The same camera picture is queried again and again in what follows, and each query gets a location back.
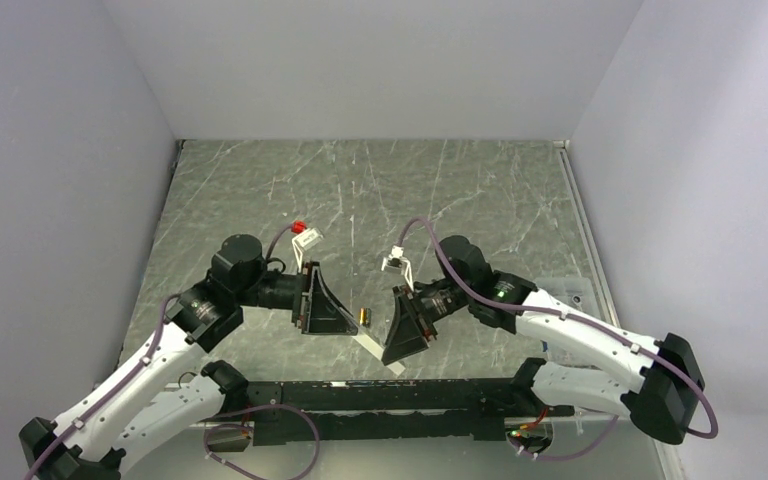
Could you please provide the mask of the white remote control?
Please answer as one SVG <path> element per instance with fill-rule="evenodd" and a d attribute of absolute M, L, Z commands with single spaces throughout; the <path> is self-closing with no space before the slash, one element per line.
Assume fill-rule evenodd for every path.
<path fill-rule="evenodd" d="M 387 368 L 396 377 L 402 375 L 405 371 L 405 366 L 395 361 L 390 364 L 385 364 L 383 361 L 384 348 L 379 344 L 372 336 L 365 333 L 362 329 L 357 334 L 352 336 L 352 339 L 359 344 L 364 350 L 372 355 L 379 363 Z"/>

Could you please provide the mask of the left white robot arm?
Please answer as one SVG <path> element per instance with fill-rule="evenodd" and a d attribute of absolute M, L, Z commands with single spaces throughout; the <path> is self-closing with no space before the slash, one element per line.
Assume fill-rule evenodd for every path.
<path fill-rule="evenodd" d="M 29 421 L 19 433 L 26 478 L 119 479 L 190 424 L 239 417 L 248 383 L 224 361 L 205 365 L 177 396 L 165 387 L 241 326 L 247 307 L 288 311 L 303 334 L 357 335 L 358 322 L 325 285 L 318 263 L 304 258 L 321 233 L 300 222 L 287 229 L 295 272 L 271 268 L 273 249 L 257 237 L 228 237 L 203 280 L 162 300 L 152 333 L 107 379 L 55 419 Z"/>

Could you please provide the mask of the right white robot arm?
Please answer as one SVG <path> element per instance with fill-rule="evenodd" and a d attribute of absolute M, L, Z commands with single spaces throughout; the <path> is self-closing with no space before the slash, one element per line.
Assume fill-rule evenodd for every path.
<path fill-rule="evenodd" d="M 534 415 L 551 407 L 572 406 L 628 418 L 639 431 L 662 443 L 679 445 L 687 435 L 712 438 L 691 428 L 696 409 L 712 412 L 704 380 L 687 340 L 636 334 L 602 322 L 563 303 L 535 283 L 494 269 L 482 251 L 455 235 L 439 244 L 443 278 L 431 283 L 412 278 L 409 260 L 394 246 L 382 270 L 404 279 L 394 287 L 394 315 L 381 361 L 396 363 L 426 350 L 437 321 L 461 309 L 481 324 L 538 339 L 583 361 L 569 367 L 528 358 L 511 381 L 517 411 Z"/>

